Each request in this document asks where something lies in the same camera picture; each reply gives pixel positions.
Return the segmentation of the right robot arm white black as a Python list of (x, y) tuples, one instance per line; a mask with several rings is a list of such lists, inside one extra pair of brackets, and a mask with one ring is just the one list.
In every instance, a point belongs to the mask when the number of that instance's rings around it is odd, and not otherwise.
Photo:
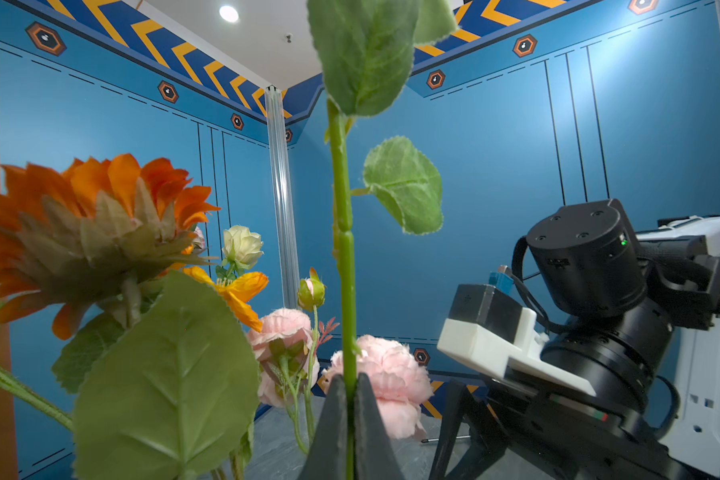
[(720, 479), (720, 216), (636, 233), (615, 199), (567, 205), (485, 284), (458, 287), (430, 475), (507, 451), (556, 479)]

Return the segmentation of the orange poppy flower stem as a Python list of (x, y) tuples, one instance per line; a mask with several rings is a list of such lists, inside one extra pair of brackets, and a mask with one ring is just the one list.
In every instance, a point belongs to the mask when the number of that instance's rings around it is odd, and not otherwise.
[(238, 321), (256, 332), (261, 332), (263, 323), (250, 306), (250, 301), (269, 284), (269, 278), (260, 272), (251, 272), (231, 282), (214, 282), (203, 268), (193, 266), (182, 272), (194, 280), (212, 287), (226, 302)]

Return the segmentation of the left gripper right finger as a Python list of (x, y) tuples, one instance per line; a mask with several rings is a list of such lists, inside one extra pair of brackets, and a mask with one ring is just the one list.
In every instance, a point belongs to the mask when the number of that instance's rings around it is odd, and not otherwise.
[(404, 480), (369, 377), (358, 376), (354, 394), (354, 471), (359, 480)]

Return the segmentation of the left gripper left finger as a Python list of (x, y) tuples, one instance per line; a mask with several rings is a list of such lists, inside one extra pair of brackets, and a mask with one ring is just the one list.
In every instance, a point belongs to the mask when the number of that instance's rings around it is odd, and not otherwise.
[(345, 480), (347, 439), (347, 391), (343, 377), (338, 375), (323, 402), (315, 438), (298, 479)]

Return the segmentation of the orange gerbera with leaf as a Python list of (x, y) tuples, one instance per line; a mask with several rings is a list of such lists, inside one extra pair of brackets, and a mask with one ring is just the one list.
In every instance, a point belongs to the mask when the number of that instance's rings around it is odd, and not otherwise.
[(55, 308), (55, 374), (71, 413), (0, 365), (0, 390), (73, 435), (78, 479), (195, 479), (248, 437), (259, 366), (210, 286), (197, 226), (211, 190), (165, 158), (3, 169), (0, 326)]

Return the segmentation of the pink rose bundle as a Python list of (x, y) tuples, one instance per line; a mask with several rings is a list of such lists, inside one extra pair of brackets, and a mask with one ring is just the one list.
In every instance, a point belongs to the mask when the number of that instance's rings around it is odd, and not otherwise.
[[(247, 333), (247, 340), (261, 367), (259, 400), (283, 409), (293, 424), (297, 445), (307, 452), (316, 433), (311, 390), (329, 387), (345, 373), (342, 351), (336, 351), (323, 369), (318, 349), (333, 338), (335, 319), (323, 322), (319, 308), (327, 287), (312, 269), (300, 280), (298, 307), (281, 308), (261, 319), (261, 328)], [(410, 348), (395, 340), (363, 335), (354, 341), (356, 371), (370, 380), (383, 426), (389, 438), (422, 440), (421, 405), (434, 394), (427, 369)]]

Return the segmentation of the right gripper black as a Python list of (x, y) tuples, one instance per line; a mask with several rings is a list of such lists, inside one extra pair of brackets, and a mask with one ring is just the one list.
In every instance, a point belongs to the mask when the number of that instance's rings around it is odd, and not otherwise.
[[(464, 422), (470, 445), (447, 472)], [(669, 455), (642, 414), (626, 406), (524, 374), (490, 381), (484, 399), (450, 382), (429, 479), (477, 479), (509, 451), (554, 479), (695, 476)]]

